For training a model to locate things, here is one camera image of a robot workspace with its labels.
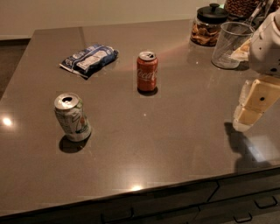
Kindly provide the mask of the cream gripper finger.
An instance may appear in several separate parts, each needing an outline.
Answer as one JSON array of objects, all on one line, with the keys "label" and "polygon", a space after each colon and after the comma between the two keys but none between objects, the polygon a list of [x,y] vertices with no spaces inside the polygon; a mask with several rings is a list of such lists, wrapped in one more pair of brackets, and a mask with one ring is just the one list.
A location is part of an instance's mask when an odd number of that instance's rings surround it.
[{"label": "cream gripper finger", "polygon": [[246,80],[234,111],[234,129],[239,132],[249,130],[279,98],[279,78],[261,76],[256,80]]},{"label": "cream gripper finger", "polygon": [[233,51],[230,55],[232,60],[248,61],[249,60],[249,47],[251,39],[247,39],[240,47]]}]

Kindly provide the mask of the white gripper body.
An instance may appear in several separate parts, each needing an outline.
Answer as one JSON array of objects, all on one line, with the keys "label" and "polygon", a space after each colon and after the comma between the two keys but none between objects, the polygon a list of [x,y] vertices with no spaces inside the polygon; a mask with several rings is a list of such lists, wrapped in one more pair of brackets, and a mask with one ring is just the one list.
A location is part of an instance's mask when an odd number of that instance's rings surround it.
[{"label": "white gripper body", "polygon": [[280,9],[270,13],[252,36],[248,63],[259,74],[280,75]]}]

